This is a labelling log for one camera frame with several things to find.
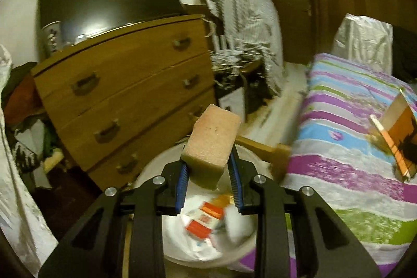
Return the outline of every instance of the black television screen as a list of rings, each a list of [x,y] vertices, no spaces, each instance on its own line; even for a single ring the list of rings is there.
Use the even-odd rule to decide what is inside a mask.
[[[186,14],[179,0],[39,0],[49,53],[130,23]]]

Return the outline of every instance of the floor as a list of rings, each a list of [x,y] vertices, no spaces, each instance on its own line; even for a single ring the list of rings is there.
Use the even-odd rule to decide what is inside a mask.
[[[250,114],[240,134],[269,146],[291,145],[297,135],[298,116],[307,93],[307,66],[285,63],[286,83],[281,97]]]

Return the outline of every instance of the bed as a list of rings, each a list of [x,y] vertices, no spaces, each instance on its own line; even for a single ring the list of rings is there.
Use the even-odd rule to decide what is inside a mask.
[[[417,232],[417,181],[396,180],[394,157],[366,138],[369,115],[381,116],[400,88],[416,115],[417,96],[406,83],[345,59],[317,55],[283,182],[295,190],[314,187],[370,252],[383,276]]]

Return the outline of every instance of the drawer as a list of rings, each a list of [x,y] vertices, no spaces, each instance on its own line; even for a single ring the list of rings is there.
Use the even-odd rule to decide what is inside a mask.
[[[201,19],[151,27],[88,48],[35,77],[56,129],[129,85],[207,53]]]
[[[105,99],[58,135],[83,170],[213,86],[209,54],[172,66]]]
[[[122,146],[88,175],[102,190],[111,186],[119,188],[134,180],[154,157],[192,131],[191,116],[200,115],[215,103],[214,91],[210,89]]]

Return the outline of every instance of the chest of drawers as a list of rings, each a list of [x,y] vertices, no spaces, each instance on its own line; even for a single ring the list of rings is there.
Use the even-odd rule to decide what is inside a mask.
[[[215,102],[200,15],[115,29],[32,74],[62,143],[101,189],[132,180]]]

